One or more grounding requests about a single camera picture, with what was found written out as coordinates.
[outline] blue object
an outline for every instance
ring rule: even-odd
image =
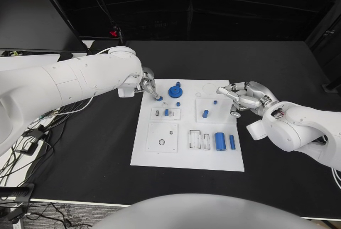
[[[171,96],[172,98],[178,98],[178,97],[182,96],[182,89],[181,89],[180,86],[181,86],[181,83],[177,82],[177,86],[172,86],[172,87],[169,88],[169,96]]]
[[[203,117],[204,117],[204,118],[208,117],[208,110],[204,111],[204,113],[203,113]]]
[[[230,135],[230,144],[232,144],[232,149],[236,149],[234,136],[233,135]]]
[[[216,136],[217,151],[224,151],[226,150],[226,135],[224,133],[219,132],[214,134],[214,136]]]

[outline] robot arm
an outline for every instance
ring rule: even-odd
[[[156,100],[154,72],[123,46],[97,54],[0,72],[0,156],[32,121],[48,111],[113,89],[120,97],[149,92]]]
[[[247,126],[255,140],[269,137],[285,151],[299,151],[341,170],[341,113],[281,102],[269,89],[253,81],[220,87],[217,93],[234,100],[234,117],[240,117],[236,110],[252,110],[263,117]],[[318,141],[325,136],[327,142]]]

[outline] black tabletop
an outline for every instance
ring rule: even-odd
[[[96,49],[112,46],[96,42]],[[341,111],[341,98],[324,93],[327,77],[304,42],[132,41],[156,78],[256,81],[282,101]],[[97,96],[65,126],[55,155],[35,175],[32,198],[133,204],[148,198],[206,193],[240,197],[299,216],[341,219],[341,190],[331,169],[308,155],[255,141],[242,113],[239,135],[246,172],[130,166],[142,94]],[[54,130],[58,136],[62,126]]]

